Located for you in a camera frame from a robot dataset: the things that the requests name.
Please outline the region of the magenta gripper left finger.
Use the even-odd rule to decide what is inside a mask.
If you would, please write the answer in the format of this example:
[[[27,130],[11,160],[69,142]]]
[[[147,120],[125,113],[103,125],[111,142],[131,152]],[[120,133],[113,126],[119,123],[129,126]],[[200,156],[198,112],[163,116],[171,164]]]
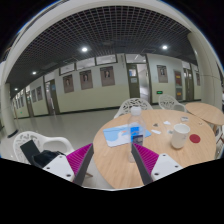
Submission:
[[[93,144],[88,144],[67,156],[58,155],[44,170],[81,186],[93,154]]]

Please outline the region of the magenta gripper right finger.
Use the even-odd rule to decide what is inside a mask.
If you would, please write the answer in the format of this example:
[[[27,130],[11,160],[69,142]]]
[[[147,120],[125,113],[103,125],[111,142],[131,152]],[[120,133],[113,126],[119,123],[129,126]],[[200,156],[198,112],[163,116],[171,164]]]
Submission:
[[[133,143],[131,153],[135,159],[144,185],[166,177],[182,169],[168,154],[154,151]]]

